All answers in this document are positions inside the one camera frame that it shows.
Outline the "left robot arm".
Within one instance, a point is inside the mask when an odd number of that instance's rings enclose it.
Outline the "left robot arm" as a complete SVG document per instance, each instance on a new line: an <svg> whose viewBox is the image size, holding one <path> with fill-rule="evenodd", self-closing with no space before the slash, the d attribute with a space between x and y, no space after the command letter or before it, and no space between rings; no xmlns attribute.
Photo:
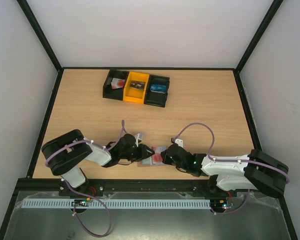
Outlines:
<svg viewBox="0 0 300 240"><path fill-rule="evenodd" d="M131 135L122 130L116 141L99 145L75 129L45 143L41 151L45 157L45 165L52 174L60 176L76 189L88 181L79 167L83 160L109 168L117 165L120 160L134 163L152 157L155 151L142 144L142 139L141 133Z"/></svg>

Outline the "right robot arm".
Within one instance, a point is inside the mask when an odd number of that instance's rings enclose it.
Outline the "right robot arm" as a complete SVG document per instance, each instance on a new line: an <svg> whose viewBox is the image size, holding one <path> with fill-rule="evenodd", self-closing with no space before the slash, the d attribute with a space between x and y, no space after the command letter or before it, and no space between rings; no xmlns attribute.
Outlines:
<svg viewBox="0 0 300 240"><path fill-rule="evenodd" d="M258 149L241 156L192 154L174 143L160 153L165 165L194 177L212 177L208 191L219 196L224 191L257 190L272 198L284 195L289 182L287 165Z"/></svg>

